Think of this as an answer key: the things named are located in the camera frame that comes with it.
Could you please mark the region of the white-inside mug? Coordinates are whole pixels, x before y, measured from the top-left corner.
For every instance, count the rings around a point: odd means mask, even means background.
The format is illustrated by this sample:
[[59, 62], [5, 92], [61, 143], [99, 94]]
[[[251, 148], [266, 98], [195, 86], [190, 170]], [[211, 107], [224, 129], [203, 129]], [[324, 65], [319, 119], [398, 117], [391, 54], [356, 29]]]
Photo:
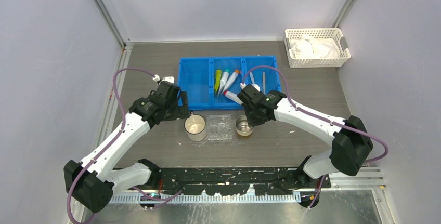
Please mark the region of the white-inside mug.
[[207, 136], [206, 120], [198, 114], [191, 114], [184, 122], [185, 131], [191, 141], [199, 142]]

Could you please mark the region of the steel cup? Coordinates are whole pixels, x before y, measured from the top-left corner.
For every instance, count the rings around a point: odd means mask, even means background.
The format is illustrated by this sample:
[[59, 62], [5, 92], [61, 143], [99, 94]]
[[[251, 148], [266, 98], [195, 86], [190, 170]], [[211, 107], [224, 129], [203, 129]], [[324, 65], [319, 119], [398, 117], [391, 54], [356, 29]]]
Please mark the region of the steel cup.
[[249, 125], [246, 115], [241, 115], [235, 120], [236, 133], [241, 138], [250, 138], [253, 127]]

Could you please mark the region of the white toothpaste tube red cap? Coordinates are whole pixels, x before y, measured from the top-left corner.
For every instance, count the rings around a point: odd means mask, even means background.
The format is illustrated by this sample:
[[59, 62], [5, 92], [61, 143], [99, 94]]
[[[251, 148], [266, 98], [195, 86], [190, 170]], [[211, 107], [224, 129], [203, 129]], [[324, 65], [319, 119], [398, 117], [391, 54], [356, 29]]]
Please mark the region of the white toothpaste tube red cap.
[[229, 99], [229, 100], [231, 100], [231, 101], [233, 101], [233, 102], [235, 102], [235, 103], [237, 103], [237, 104], [239, 104], [239, 105], [242, 105], [242, 104], [243, 104], [243, 102], [238, 98], [237, 94], [235, 94], [235, 93], [233, 93], [233, 92], [225, 91], [225, 92], [223, 92], [223, 95], [224, 95], [227, 99]]

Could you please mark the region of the clear acrylic toothbrush holder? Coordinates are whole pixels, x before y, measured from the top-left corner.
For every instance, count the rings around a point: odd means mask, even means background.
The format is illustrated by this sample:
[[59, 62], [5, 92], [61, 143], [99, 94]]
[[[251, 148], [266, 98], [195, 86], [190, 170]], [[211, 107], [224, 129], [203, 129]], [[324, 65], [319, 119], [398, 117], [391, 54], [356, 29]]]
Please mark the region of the clear acrylic toothbrush holder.
[[232, 120], [230, 114], [207, 116], [208, 141], [232, 140]]

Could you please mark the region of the blue three-compartment bin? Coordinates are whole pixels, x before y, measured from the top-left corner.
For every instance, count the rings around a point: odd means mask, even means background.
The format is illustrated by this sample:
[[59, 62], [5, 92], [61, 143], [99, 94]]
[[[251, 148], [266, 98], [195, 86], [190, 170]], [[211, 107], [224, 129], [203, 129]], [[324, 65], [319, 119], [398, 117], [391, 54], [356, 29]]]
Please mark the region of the blue three-compartment bin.
[[187, 92], [189, 109], [196, 110], [235, 110], [242, 106], [215, 91], [216, 71], [235, 70], [240, 74], [228, 91], [238, 94], [243, 76], [252, 68], [266, 65], [276, 68], [275, 56], [219, 56], [183, 57], [179, 61], [177, 83]]

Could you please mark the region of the green toothpaste tube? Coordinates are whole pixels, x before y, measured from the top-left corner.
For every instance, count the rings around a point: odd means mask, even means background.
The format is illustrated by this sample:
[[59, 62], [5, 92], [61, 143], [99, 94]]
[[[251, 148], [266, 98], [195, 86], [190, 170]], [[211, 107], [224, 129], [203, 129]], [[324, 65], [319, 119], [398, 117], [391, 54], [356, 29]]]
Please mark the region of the green toothpaste tube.
[[215, 72], [215, 83], [214, 83], [214, 92], [217, 93], [220, 87], [220, 82], [222, 78], [222, 70], [218, 69]]

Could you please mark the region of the white plastic basket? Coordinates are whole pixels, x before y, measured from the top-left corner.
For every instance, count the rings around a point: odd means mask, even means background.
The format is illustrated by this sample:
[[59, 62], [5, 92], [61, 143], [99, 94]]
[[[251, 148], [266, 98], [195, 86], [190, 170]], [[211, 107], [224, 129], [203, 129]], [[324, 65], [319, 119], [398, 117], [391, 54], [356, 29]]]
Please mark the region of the white plastic basket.
[[339, 68], [351, 58], [339, 28], [286, 29], [284, 34], [291, 68]]

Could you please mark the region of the white toothpaste tube teal cap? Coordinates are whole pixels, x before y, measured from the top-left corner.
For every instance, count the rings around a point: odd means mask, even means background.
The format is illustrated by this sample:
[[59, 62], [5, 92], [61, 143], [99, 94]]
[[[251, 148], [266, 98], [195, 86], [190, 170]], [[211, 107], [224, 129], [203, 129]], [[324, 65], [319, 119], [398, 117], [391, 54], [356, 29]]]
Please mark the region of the white toothpaste tube teal cap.
[[224, 89], [225, 84], [226, 84], [228, 78], [229, 78], [229, 70], [226, 69], [226, 70], [223, 71], [221, 79], [220, 79], [219, 87], [218, 87], [218, 90], [217, 90], [217, 96], [218, 97], [220, 96], [222, 90]]

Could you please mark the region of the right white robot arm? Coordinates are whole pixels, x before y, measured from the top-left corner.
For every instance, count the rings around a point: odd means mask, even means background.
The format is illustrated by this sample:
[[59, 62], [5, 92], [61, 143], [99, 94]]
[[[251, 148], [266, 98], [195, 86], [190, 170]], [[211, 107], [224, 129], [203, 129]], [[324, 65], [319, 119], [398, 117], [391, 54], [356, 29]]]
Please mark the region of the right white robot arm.
[[356, 176], [373, 149], [362, 120], [355, 116], [334, 117], [299, 104], [276, 90], [264, 94], [251, 84], [241, 87], [238, 98], [249, 125], [279, 121], [313, 134], [329, 145], [328, 151], [307, 156], [294, 171], [294, 179], [304, 188], [310, 188], [319, 177], [329, 173]]

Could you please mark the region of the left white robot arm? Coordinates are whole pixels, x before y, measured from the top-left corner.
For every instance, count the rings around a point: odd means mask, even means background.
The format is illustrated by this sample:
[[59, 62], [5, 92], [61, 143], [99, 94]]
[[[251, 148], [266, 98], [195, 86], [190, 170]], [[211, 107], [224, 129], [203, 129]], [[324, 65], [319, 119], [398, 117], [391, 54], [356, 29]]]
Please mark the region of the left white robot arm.
[[148, 97], [133, 102], [121, 124], [88, 156], [64, 166], [66, 191], [92, 213], [103, 210], [111, 198], [134, 186], [155, 189], [161, 182], [158, 165], [148, 159], [114, 170], [129, 148], [154, 126], [190, 116], [187, 92], [161, 81]]

